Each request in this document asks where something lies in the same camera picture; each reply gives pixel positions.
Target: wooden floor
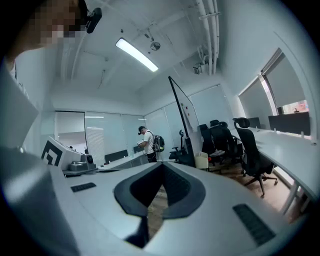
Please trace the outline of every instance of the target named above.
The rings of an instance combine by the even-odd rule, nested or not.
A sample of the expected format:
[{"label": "wooden floor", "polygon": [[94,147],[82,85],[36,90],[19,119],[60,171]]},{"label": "wooden floor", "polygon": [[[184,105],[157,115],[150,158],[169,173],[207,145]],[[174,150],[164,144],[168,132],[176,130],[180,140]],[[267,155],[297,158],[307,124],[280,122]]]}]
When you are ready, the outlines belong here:
[{"label": "wooden floor", "polygon": [[[248,181],[252,179],[251,176],[246,175],[243,177],[241,174],[242,168],[240,164],[230,165],[229,162],[226,162],[223,165],[216,165],[215,167],[210,166],[210,171],[221,169],[221,175],[233,179],[240,184],[244,185]],[[276,177],[273,173],[267,174],[268,177]],[[276,211],[280,211],[282,206],[284,205],[288,195],[289,188],[278,179],[277,185],[274,185],[274,180],[266,180],[263,182],[264,187],[264,198],[261,198],[262,190],[260,188],[260,184],[258,181],[247,186],[249,190],[251,190],[257,197],[264,200],[267,204],[270,204]],[[300,215],[300,208],[302,206],[302,202],[295,198],[293,203],[291,204],[289,210],[287,211],[285,217],[289,223],[295,221]],[[155,235],[155,233],[160,229],[163,220],[162,213],[165,208],[168,207],[167,202],[167,194],[165,188],[161,186],[157,195],[153,199],[151,205],[148,208],[148,228],[149,228],[149,236],[150,239]]]}]

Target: backpack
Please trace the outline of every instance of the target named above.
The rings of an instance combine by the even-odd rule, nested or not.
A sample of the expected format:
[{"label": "backpack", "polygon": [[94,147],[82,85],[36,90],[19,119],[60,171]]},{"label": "backpack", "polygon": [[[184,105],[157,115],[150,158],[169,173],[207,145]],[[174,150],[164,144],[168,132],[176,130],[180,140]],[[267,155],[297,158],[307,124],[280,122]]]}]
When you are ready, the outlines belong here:
[{"label": "backpack", "polygon": [[165,140],[160,135],[154,135],[151,131],[147,131],[152,134],[153,137],[153,146],[152,149],[155,152],[162,152],[165,150]]}]

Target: black pants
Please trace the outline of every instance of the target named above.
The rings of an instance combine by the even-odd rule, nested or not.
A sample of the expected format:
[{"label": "black pants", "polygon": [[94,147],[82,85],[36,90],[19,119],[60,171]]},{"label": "black pants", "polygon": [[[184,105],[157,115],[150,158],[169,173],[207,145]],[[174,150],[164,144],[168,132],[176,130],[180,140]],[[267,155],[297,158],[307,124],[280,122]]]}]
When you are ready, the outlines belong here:
[{"label": "black pants", "polygon": [[157,162],[156,152],[146,154],[146,156],[148,157],[149,163],[156,163]]}]

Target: round ceiling fixture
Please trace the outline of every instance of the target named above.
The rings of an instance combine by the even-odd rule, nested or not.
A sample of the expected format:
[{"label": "round ceiling fixture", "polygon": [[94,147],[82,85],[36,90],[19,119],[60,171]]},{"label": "round ceiling fixture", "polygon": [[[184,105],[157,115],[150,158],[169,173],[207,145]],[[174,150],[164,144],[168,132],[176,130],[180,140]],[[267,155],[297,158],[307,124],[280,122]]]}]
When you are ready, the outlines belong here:
[{"label": "round ceiling fixture", "polygon": [[158,51],[160,49],[160,43],[159,42],[152,42],[150,45],[151,50],[153,51]]}]

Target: desk leg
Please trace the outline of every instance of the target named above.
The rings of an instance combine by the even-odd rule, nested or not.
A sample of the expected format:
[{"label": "desk leg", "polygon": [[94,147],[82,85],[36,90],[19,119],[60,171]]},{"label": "desk leg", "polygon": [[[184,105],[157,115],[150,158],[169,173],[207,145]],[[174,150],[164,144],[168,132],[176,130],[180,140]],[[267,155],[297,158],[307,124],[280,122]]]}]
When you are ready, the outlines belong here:
[{"label": "desk leg", "polygon": [[286,199],[284,205],[282,206],[281,210],[280,210],[280,213],[285,215],[286,212],[288,211],[290,205],[292,204],[293,200],[295,199],[296,197],[296,194],[297,194],[297,191],[298,191],[298,183],[294,182],[292,187],[291,187],[291,190],[290,190],[290,193],[289,193],[289,196],[288,198]]}]

